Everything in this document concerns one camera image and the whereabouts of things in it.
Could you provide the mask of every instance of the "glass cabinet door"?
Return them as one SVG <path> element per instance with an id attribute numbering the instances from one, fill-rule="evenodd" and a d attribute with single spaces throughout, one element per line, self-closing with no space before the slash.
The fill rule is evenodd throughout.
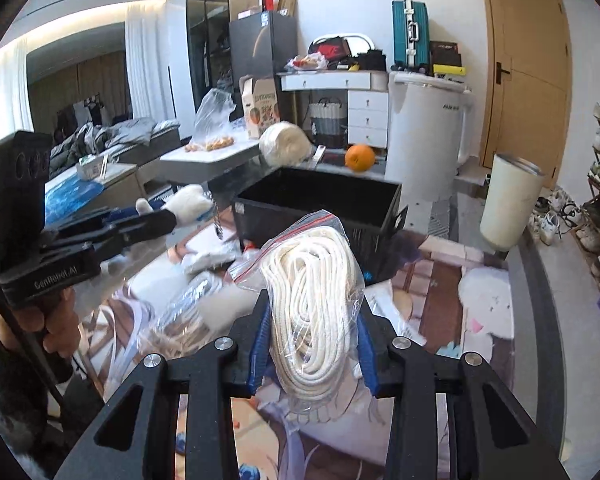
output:
<path id="1" fill-rule="evenodd" d="M 189 69 L 196 110 L 210 88 L 206 54 L 208 32 L 206 30 L 205 0 L 187 0 L 187 41 L 189 41 Z"/>
<path id="2" fill-rule="evenodd" d="M 205 0 L 210 86 L 233 89 L 229 44 L 229 0 Z"/>

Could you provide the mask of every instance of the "red bag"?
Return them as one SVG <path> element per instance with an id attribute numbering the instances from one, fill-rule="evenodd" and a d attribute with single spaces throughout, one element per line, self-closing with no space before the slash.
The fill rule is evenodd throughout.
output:
<path id="1" fill-rule="evenodd" d="M 313 42 L 309 45 L 309 54 L 314 52 L 320 52 L 329 63 L 340 61 L 351 55 L 349 42 L 339 36 Z"/>

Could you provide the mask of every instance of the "human hand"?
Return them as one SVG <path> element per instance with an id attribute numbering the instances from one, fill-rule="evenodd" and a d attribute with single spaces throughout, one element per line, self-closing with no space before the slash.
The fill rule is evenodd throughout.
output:
<path id="1" fill-rule="evenodd" d="M 74 290 L 66 288 L 60 293 L 60 298 L 60 303 L 46 319 L 42 311 L 35 306 L 14 312 L 14 316 L 25 332 L 40 332 L 46 328 L 48 334 L 42 341 L 44 349 L 49 353 L 57 352 L 61 357 L 67 358 L 71 357 L 80 344 L 79 320 L 74 312 Z M 20 350 L 20 343 L 1 315 L 0 342 L 7 350 Z"/>

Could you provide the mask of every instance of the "sleeve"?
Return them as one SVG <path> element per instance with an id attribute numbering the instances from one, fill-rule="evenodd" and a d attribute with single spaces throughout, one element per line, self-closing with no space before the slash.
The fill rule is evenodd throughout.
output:
<path id="1" fill-rule="evenodd" d="M 14 453 L 29 452 L 46 428 L 47 392 L 26 357 L 0 342 L 0 434 Z"/>

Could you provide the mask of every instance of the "orange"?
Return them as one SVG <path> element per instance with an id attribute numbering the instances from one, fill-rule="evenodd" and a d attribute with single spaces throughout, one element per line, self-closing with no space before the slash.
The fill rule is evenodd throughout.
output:
<path id="1" fill-rule="evenodd" d="M 346 167 L 353 171 L 366 171 L 373 166 L 375 161 L 374 150 L 366 144 L 354 144 L 344 156 Z"/>

